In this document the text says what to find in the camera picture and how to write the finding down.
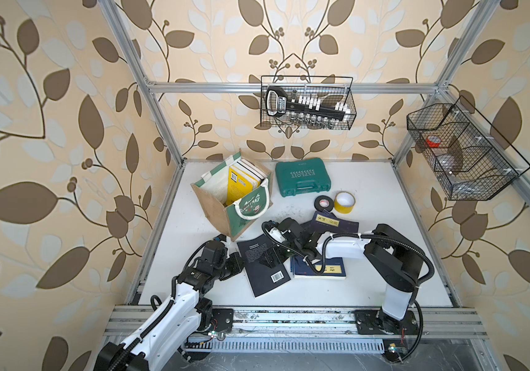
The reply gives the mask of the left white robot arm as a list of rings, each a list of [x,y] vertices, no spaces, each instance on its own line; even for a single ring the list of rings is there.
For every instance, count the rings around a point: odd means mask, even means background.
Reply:
[[[213,315],[206,294],[217,281],[240,274],[244,262],[238,252],[229,253],[226,236],[220,234],[198,247],[172,278],[171,295],[164,302],[154,295],[154,312],[121,343],[107,343],[99,352],[95,370],[161,370],[176,352],[185,350],[192,335],[208,341],[231,328],[231,321]]]

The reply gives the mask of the black cover book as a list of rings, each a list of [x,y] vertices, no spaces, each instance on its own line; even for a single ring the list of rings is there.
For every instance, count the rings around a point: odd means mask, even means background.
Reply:
[[[267,249],[273,247],[271,240],[263,234],[250,241],[238,241],[239,252],[245,262],[245,271],[255,298],[290,282],[283,263],[275,268],[268,268],[259,263],[259,258]]]

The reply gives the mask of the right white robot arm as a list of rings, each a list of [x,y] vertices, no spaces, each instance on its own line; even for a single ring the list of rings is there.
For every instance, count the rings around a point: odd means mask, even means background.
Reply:
[[[386,283],[382,307],[369,321],[369,328],[387,335],[405,332],[405,316],[416,303],[419,286],[435,273],[426,253],[387,224],[369,233],[320,232],[287,218],[262,224],[272,247],[260,264],[273,267],[298,257],[314,275],[324,274],[334,258],[366,259]]]

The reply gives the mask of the yellow cartoon book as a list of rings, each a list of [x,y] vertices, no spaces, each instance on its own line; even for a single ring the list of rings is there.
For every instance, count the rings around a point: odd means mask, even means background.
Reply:
[[[240,159],[238,164],[241,165],[246,170],[246,173],[250,174],[259,185],[267,178],[267,175],[264,172],[246,159]]]

